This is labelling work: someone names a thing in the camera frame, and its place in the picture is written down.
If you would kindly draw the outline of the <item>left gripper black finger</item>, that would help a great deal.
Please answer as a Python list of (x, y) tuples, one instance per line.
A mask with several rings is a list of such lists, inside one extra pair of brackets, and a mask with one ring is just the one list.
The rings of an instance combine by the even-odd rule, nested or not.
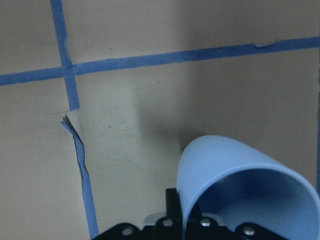
[(176, 188), (165, 190), (166, 216), (176, 220), (182, 219), (180, 197)]

